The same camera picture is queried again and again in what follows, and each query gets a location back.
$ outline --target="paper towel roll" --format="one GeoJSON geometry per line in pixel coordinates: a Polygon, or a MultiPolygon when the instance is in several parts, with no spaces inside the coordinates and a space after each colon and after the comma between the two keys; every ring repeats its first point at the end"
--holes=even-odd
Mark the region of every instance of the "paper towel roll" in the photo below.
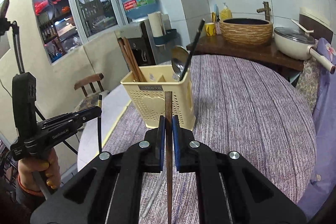
{"type": "Polygon", "coordinates": [[[160,11],[148,14],[148,19],[151,25],[153,37],[161,37],[166,34],[160,11]]]}

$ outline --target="metal bolt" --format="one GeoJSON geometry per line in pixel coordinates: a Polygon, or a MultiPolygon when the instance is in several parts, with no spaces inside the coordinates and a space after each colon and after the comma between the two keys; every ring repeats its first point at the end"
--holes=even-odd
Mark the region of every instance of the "metal bolt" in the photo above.
{"type": "Polygon", "coordinates": [[[140,146],[141,148],[149,147],[149,142],[148,142],[148,141],[142,141],[142,142],[139,142],[139,146],[140,146]]]}
{"type": "Polygon", "coordinates": [[[192,148],[197,148],[200,146],[200,143],[198,141],[191,141],[189,143],[189,145],[192,147],[192,148]]]}
{"type": "Polygon", "coordinates": [[[107,152],[100,153],[99,158],[101,160],[107,160],[110,157],[110,154],[107,152]]]}
{"type": "Polygon", "coordinates": [[[236,159],[238,159],[238,158],[240,157],[240,155],[239,155],[238,152],[236,152],[236,151],[232,151],[232,152],[230,152],[229,157],[230,157],[231,159],[233,159],[233,160],[236,160],[236,159]]]}

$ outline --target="blue gripper pad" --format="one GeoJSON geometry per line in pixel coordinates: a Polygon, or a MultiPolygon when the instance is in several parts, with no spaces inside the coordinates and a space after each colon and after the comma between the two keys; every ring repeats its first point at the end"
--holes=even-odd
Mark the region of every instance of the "blue gripper pad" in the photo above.
{"type": "Polygon", "coordinates": [[[164,116],[160,116],[159,121],[159,133],[161,134],[161,143],[160,143],[160,168],[163,170],[163,161],[165,158],[165,118],[164,116]]]}
{"type": "Polygon", "coordinates": [[[172,129],[173,129],[173,139],[174,139],[175,165],[176,165],[176,170],[180,171],[180,156],[181,156],[180,149],[179,149],[180,123],[179,123],[179,117],[177,115],[173,116],[172,129]]]}

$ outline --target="white pan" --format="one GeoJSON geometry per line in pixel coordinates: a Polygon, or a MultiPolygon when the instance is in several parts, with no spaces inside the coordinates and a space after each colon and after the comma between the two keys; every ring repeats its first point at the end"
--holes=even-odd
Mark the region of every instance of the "white pan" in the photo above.
{"type": "Polygon", "coordinates": [[[336,67],[323,55],[314,50],[315,39],[309,36],[314,31],[308,31],[292,19],[304,32],[291,28],[274,28],[274,40],[277,48],[291,58],[307,60],[312,56],[324,66],[331,74],[334,74],[336,67]]]}

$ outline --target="woven sink bowl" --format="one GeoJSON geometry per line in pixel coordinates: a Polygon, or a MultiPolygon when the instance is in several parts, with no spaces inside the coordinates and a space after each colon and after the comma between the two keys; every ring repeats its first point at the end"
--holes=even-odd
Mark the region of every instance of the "woven sink bowl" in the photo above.
{"type": "Polygon", "coordinates": [[[227,42],[248,47],[266,44],[273,34],[273,23],[253,18],[231,18],[219,23],[227,42]]]}

